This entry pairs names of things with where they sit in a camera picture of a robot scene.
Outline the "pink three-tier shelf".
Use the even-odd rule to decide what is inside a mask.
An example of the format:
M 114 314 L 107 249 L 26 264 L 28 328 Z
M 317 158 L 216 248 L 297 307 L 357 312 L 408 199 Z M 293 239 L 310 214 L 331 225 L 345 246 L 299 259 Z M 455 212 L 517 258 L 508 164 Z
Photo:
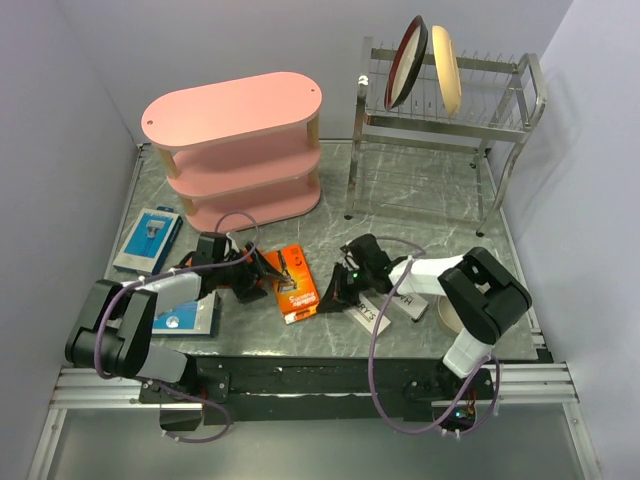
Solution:
M 162 95 L 141 128 L 191 227 L 242 230 L 319 203 L 322 101 L 306 75 L 265 73 Z

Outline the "dark red plate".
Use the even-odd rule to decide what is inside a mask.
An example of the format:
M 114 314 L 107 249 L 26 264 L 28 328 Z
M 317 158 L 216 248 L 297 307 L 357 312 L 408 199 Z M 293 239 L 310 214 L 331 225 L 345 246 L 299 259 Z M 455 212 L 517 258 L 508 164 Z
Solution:
M 394 56 L 385 88 L 384 108 L 391 111 L 409 96 L 424 60 L 429 32 L 421 15 L 407 27 Z

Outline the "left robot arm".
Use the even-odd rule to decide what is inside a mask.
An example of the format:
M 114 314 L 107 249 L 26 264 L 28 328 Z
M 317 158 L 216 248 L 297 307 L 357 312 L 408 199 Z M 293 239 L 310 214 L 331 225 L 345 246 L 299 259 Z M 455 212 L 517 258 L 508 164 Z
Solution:
M 220 287 L 249 303 L 266 295 L 265 280 L 287 279 L 254 243 L 239 248 L 228 234 L 204 233 L 195 250 L 170 271 L 129 283 L 95 282 L 66 341 L 65 358 L 76 367 L 94 369 L 104 379 L 162 383 L 172 399 L 187 401 L 203 390 L 196 360 L 152 344 L 155 318 Z

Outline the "metal dish rack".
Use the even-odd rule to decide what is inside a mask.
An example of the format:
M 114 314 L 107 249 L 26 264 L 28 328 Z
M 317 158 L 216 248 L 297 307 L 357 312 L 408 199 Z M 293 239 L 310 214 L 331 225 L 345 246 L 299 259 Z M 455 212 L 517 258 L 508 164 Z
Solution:
M 396 52 L 370 37 L 363 41 L 345 216 L 443 218 L 466 223 L 483 237 L 546 107 L 540 59 L 534 53 L 458 56 L 462 104 L 449 117 L 432 53 L 405 102 L 385 110 Z

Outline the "white Harry's box left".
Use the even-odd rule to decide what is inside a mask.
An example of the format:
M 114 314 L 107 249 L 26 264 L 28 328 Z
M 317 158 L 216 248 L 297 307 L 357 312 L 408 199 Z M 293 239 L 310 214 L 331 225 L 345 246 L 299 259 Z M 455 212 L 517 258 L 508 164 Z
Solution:
M 344 313 L 370 335 L 374 333 L 374 326 L 380 311 L 366 296 L 360 295 L 356 304 L 347 308 Z

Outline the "blue razor box upper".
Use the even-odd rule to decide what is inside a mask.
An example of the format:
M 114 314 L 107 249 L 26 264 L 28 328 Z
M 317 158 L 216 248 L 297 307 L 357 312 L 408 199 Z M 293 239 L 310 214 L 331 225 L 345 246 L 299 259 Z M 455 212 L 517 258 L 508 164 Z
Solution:
M 183 225 L 173 208 L 143 208 L 118 251 L 112 266 L 117 271 L 158 274 Z

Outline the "beige bowl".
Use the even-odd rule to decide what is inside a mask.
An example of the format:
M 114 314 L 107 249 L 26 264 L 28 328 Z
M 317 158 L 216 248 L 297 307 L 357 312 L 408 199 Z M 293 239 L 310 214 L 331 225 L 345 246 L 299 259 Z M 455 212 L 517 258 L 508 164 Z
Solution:
M 451 336 L 458 335 L 463 328 L 463 324 L 447 297 L 440 296 L 438 298 L 437 312 L 439 324 L 443 330 Z

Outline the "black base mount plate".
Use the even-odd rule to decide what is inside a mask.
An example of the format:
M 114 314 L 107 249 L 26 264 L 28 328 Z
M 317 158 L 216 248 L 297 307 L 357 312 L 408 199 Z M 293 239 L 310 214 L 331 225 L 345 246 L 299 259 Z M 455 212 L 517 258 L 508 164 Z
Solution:
M 171 399 L 180 405 L 158 408 L 164 429 L 376 418 L 377 404 L 404 425 L 426 425 L 453 399 L 462 407 L 500 406 L 501 366 L 516 364 L 489 362 L 465 387 L 440 361 L 425 358 L 199 356 L 196 363 L 203 390 L 189 399 L 177 396 L 174 386 L 164 392 L 151 380 L 131 379 L 141 383 L 141 402 Z

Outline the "aluminium rail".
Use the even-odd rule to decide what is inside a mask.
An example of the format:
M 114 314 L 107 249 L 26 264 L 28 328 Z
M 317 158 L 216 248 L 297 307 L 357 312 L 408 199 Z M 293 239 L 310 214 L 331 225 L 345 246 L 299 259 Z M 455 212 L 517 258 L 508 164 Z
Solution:
M 499 405 L 577 403 L 569 368 L 565 364 L 503 364 Z M 139 400 L 141 383 L 131 379 L 104 380 L 90 369 L 64 368 L 54 387 L 53 409 L 168 408 L 171 399 L 156 403 Z

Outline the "blue Harry's razor box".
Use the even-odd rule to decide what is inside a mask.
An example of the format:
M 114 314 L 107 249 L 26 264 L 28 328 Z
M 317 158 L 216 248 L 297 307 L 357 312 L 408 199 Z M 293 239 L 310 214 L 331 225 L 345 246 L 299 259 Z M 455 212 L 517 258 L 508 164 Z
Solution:
M 199 301 L 181 304 L 154 319 L 154 337 L 210 337 L 219 331 L 220 298 L 213 292 Z

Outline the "white harry's box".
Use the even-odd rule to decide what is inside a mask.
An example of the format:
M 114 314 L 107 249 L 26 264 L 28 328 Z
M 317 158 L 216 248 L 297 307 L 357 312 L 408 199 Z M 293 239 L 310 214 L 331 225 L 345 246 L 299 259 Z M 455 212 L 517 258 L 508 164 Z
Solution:
M 391 303 L 399 308 L 413 323 L 421 320 L 428 310 L 429 302 L 418 294 L 396 294 Z
M 360 295 L 356 304 L 347 308 L 344 313 L 370 335 L 374 333 L 374 326 L 380 311 L 366 296 Z

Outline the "cream yellow plate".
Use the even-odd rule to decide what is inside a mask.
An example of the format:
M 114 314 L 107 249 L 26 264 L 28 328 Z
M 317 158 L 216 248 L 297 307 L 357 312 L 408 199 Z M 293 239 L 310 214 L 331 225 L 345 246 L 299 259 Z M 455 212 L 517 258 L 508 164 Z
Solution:
M 450 118 L 455 118 L 462 104 L 462 89 L 454 42 L 442 26 L 432 27 L 432 44 L 438 83 Z

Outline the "white Harry's box right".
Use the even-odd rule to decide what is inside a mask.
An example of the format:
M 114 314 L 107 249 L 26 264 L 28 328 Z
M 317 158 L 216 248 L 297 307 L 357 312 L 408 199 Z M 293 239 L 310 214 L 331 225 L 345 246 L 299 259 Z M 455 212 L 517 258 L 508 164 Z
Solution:
M 421 320 L 428 310 L 429 302 L 418 294 L 396 294 L 391 303 L 399 308 L 413 323 Z

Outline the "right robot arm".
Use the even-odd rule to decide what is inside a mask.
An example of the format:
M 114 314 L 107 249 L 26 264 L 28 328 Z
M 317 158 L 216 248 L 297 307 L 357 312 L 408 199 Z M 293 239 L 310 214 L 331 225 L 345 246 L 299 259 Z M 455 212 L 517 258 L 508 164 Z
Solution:
M 483 247 L 448 258 L 419 254 L 392 259 L 378 240 L 368 233 L 341 247 L 344 260 L 334 265 L 317 311 L 342 312 L 371 290 L 395 297 L 447 298 L 462 328 L 443 357 L 446 368 L 438 373 L 437 384 L 445 396 L 460 398 L 472 387 L 472 369 L 532 307 L 529 291 Z

